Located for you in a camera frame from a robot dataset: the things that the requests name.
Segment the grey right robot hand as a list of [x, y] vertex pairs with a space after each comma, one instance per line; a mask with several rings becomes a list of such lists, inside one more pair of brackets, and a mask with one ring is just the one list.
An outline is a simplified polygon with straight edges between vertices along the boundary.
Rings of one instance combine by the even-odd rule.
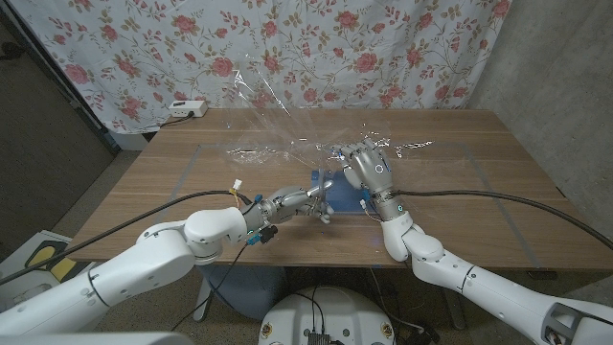
[[339, 157], [343, 173], [357, 190], [365, 190], [383, 221], [402, 216], [401, 201], [393, 195], [393, 176], [386, 153], [370, 139], [353, 144], [335, 145], [332, 152]]

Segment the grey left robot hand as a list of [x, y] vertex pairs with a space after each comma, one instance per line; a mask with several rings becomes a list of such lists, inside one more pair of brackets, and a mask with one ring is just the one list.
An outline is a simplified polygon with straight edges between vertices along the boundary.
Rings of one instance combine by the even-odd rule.
[[322, 186], [308, 190], [300, 186], [281, 188], [243, 211], [247, 230], [260, 232], [270, 225], [287, 222], [294, 216], [311, 216], [329, 224], [334, 211], [324, 198], [332, 186], [333, 182], [327, 180]]

